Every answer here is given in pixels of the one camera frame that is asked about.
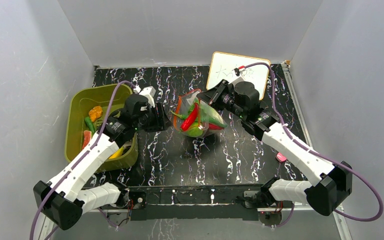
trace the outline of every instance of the watermelon slice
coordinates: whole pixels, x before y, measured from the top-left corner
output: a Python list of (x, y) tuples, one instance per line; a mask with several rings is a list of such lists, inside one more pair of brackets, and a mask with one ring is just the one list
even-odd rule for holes
[(85, 130), (83, 131), (83, 136), (84, 136), (84, 140), (83, 140), (83, 146), (81, 147), (81, 149), (83, 150), (87, 145), (88, 143), (90, 142), (91, 138), (92, 138), (92, 132), (89, 131), (89, 130)]

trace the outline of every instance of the olive green container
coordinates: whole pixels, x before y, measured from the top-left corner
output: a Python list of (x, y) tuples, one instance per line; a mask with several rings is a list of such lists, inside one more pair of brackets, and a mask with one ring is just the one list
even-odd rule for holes
[[(116, 84), (87, 88), (78, 92), (71, 100), (64, 149), (65, 159), (69, 163), (82, 150), (84, 140), (83, 131), (89, 130), (84, 118), (89, 116), (88, 113), (93, 107), (101, 106), (103, 110), (102, 117), (97, 119), (93, 124), (96, 127), (97, 123), (102, 122), (115, 87)], [(132, 90), (128, 86), (121, 85), (112, 102), (111, 112), (124, 107), (127, 97), (131, 94)], [(129, 168), (136, 163), (138, 154), (138, 140), (135, 134), (132, 145), (125, 154), (117, 158), (107, 159), (96, 172)]]

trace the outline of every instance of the yellow vegetable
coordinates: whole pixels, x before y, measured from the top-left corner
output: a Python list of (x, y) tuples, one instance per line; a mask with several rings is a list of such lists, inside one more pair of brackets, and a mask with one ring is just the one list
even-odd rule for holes
[(89, 111), (89, 118), (92, 120), (92, 123), (102, 116), (102, 112), (101, 106), (96, 106)]
[(123, 150), (124, 150), (124, 149), (125, 149), (124, 147), (120, 147), (120, 149), (118, 149), (116, 152), (114, 152), (114, 154), (111, 155), (111, 156), (109, 157), (109, 159), (115, 159), (115, 158), (120, 157), (121, 155), (123, 155)]

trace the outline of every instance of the red pepper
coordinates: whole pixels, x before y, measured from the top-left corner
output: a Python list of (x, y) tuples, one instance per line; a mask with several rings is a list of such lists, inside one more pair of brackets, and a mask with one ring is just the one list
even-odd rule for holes
[(200, 106), (196, 102), (194, 105), (195, 105), (195, 108), (180, 126), (182, 131), (188, 130), (189, 127), (195, 122), (195, 119), (197, 119), (198, 117), (198, 109), (200, 108)]
[(209, 130), (223, 130), (225, 128), (221, 127), (221, 126), (217, 126), (217, 125), (212, 124), (212, 123), (208, 123), (208, 129)]

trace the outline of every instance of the robotic arm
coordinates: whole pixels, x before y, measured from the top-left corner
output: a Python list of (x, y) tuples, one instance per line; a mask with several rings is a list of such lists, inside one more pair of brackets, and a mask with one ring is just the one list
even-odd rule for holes
[[(87, 190), (82, 187), (107, 158), (134, 137), (135, 132), (164, 131), (171, 126), (162, 103), (154, 103), (153, 87), (135, 92), (126, 99), (123, 108), (110, 114), (102, 124), (102, 134), (94, 134), (90, 144), (66, 168), (47, 183), (39, 181), (34, 186), (41, 212), (61, 229), (71, 228), (82, 214), (101, 206), (125, 206), (129, 191), (125, 186), (105, 183)], [(247, 196), (250, 199), (245, 207), (293, 201), (309, 204), (318, 213), (328, 216), (351, 193), (352, 174), (297, 146), (294, 139), (307, 145), (293, 135), (292, 139), (287, 136), (292, 133), (285, 132), (279, 118), (263, 107), (252, 83), (241, 77), (232, 83), (222, 80), (197, 97), (216, 110), (226, 109), (241, 118), (249, 134), (281, 152), (308, 178), (308, 181), (291, 181), (274, 177), (252, 197)]]

